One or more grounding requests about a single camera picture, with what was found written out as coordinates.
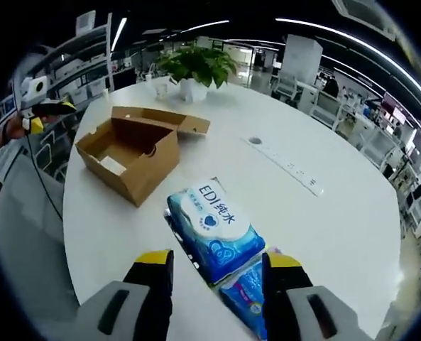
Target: white round table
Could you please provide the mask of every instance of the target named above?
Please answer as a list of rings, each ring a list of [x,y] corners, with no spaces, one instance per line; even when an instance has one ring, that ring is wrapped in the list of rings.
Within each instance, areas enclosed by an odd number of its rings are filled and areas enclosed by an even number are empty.
[[[80,303],[122,280],[143,252],[175,252],[168,340],[251,340],[243,323],[197,273],[163,219],[166,198],[217,176],[269,246],[298,259],[314,285],[354,309],[371,337],[381,328],[400,276],[400,219],[394,189],[353,146],[292,107],[236,85],[185,104],[167,78],[168,99],[152,83],[109,95],[115,105],[191,114],[211,121],[207,136],[180,135],[180,163],[140,208],[86,169],[73,147],[63,225],[68,268]],[[105,97],[89,105],[76,141],[110,116]],[[313,195],[241,138],[258,136],[307,169],[324,188]]]

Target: box lid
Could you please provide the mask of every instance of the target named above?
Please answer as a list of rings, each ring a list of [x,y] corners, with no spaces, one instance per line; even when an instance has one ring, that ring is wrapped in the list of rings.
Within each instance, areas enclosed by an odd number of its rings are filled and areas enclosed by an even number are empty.
[[[111,117],[163,126],[185,133],[194,132],[205,134],[210,125],[210,121],[206,119],[178,114],[176,112],[138,107],[113,107]]]

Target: cable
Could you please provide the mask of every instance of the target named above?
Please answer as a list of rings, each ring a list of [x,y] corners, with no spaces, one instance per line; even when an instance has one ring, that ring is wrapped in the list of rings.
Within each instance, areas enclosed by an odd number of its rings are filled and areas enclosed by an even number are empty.
[[[31,140],[29,139],[29,135],[27,135],[26,138],[27,138],[28,148],[29,148],[29,151],[30,151],[30,155],[31,155],[31,160],[32,160],[33,167],[35,168],[35,171],[37,172],[37,175],[38,175],[38,178],[40,179],[41,185],[43,186],[43,189],[45,190],[46,196],[48,197],[49,202],[53,206],[55,213],[57,213],[57,216],[59,217],[60,221],[63,222],[62,215],[60,214],[59,210],[54,205],[53,199],[49,195],[49,192],[46,189],[45,183],[43,182],[43,178],[41,177],[40,171],[38,170],[38,167],[37,167],[37,165],[35,163],[35,160],[33,159],[33,151],[32,151]]]

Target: plastic packaging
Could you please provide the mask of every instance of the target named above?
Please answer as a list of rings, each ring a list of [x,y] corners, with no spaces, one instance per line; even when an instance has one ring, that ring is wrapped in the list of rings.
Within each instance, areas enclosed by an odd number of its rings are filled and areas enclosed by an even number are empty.
[[[209,283],[235,272],[266,246],[216,178],[171,195],[168,207],[184,248]]]
[[[261,340],[267,340],[267,331],[262,317],[262,262],[235,275],[219,289],[224,303]]]

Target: cardboard box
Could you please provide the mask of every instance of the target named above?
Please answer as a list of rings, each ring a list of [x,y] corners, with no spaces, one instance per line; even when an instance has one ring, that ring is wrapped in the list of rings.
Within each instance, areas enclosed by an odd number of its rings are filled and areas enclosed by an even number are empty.
[[[138,207],[179,163],[177,132],[205,134],[209,125],[173,112],[113,107],[76,148],[88,169]]]

